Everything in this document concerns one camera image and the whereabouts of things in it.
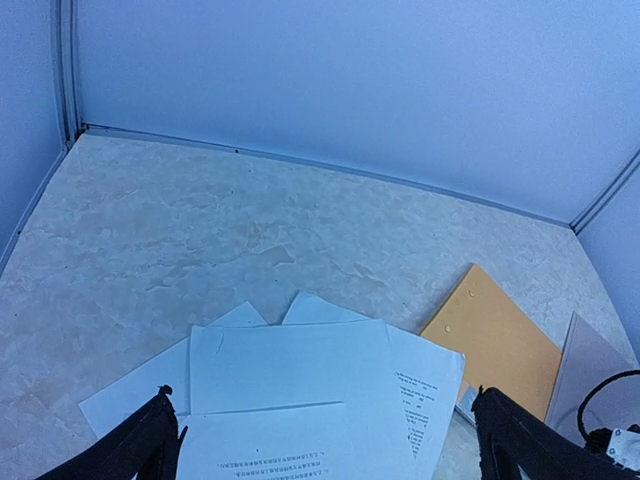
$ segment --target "white wall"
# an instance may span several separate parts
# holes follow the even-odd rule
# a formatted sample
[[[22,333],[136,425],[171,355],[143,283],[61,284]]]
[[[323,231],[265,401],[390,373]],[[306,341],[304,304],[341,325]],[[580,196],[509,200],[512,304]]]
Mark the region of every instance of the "white wall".
[[[640,353],[640,174],[578,237]]]
[[[564,223],[640,142],[634,1],[78,4],[92,124],[378,172]]]
[[[0,13],[0,273],[21,218],[63,152],[54,94],[51,2],[7,0]]]

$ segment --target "beige floor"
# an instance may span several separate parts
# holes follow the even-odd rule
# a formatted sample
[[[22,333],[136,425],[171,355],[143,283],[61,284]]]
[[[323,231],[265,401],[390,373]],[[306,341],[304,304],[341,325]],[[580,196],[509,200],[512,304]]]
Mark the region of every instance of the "beige floor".
[[[574,310],[636,363],[572,232],[311,167],[84,136],[0,279],[0,478],[95,440],[77,403],[249,300],[279,322],[298,289],[405,329],[471,262],[558,345]],[[435,478],[478,478],[454,418]]]

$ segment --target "white paper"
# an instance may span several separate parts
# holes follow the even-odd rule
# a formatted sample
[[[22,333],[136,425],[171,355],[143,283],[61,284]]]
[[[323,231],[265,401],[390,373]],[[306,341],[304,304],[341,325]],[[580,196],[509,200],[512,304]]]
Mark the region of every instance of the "white paper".
[[[368,317],[300,292],[283,324],[353,322],[363,318]],[[462,383],[464,355],[391,325],[387,325],[387,331],[418,477],[429,479],[440,458]]]
[[[212,325],[247,327],[266,325],[264,319],[245,302],[220,317]],[[103,388],[79,404],[89,426],[102,438],[158,393],[158,387],[169,385],[169,398],[178,415],[189,409],[189,339],[185,338],[156,355],[124,377]]]
[[[355,480],[344,403],[192,415],[178,480]]]
[[[416,478],[384,322],[194,328],[190,354],[193,414],[344,402],[360,478]]]

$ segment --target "stack of paper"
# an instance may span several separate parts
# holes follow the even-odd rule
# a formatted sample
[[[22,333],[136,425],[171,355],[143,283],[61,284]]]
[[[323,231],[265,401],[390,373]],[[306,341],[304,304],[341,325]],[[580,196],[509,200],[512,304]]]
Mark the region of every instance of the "stack of paper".
[[[463,370],[458,353],[301,293],[283,325],[245,303],[80,407],[103,436],[171,385],[189,426],[180,479],[428,479]]]

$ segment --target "black cable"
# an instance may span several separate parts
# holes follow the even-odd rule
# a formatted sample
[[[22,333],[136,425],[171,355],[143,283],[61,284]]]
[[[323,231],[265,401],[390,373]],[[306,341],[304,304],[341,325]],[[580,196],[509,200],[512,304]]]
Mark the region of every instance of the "black cable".
[[[602,390],[604,387],[609,385],[610,383],[615,382],[616,380],[620,380],[621,378],[631,377],[632,375],[640,375],[640,370],[627,370],[625,372],[617,373],[616,375],[607,378],[600,382],[600,384],[589,392],[589,395],[585,397],[585,399],[580,404],[580,408],[578,408],[578,430],[580,430],[580,435],[584,438],[585,442],[589,441],[589,434],[587,434],[586,429],[584,428],[583,415],[584,410],[587,408],[587,404],[591,401],[591,399]]]

